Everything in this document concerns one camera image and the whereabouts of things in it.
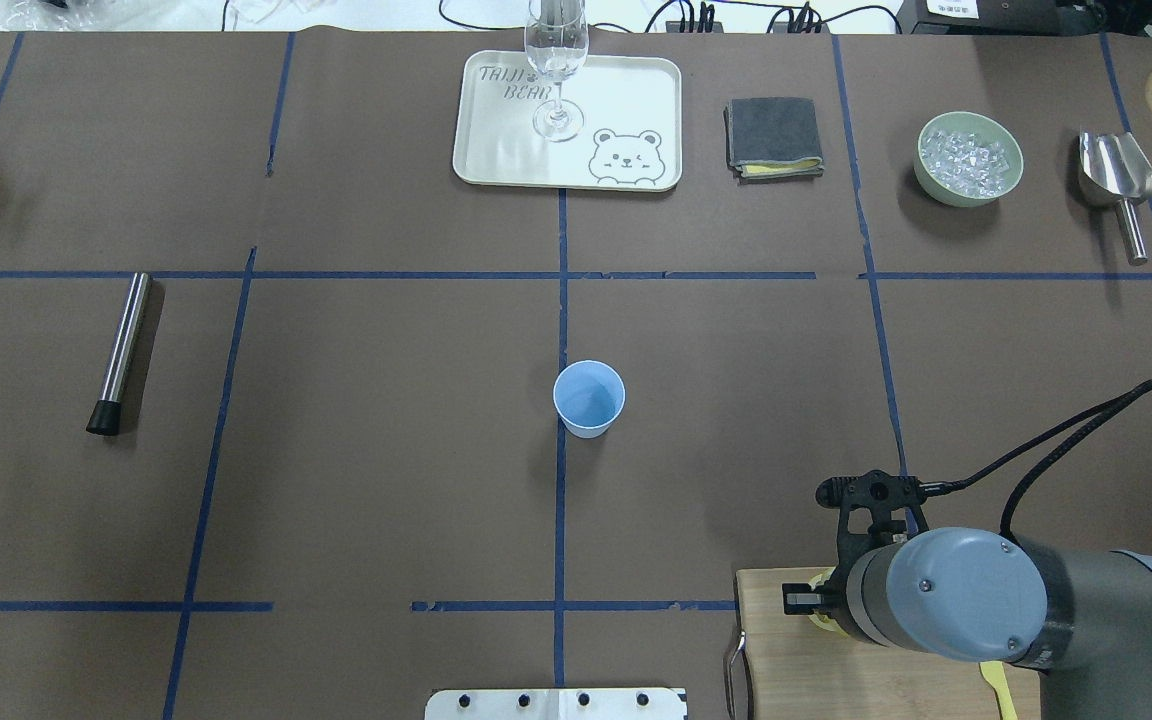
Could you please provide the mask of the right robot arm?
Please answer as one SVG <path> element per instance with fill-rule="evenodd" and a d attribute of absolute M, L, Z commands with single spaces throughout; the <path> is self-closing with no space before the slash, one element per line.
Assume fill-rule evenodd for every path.
<path fill-rule="evenodd" d="M 828 617 L 869 644 L 1039 676 L 1044 719 L 1152 719 L 1152 556 L 1060 550 L 991 530 L 922 526 L 947 495 L 881 470 L 823 480 L 838 510 L 838 562 L 820 584 L 786 583 L 787 615 Z"/>

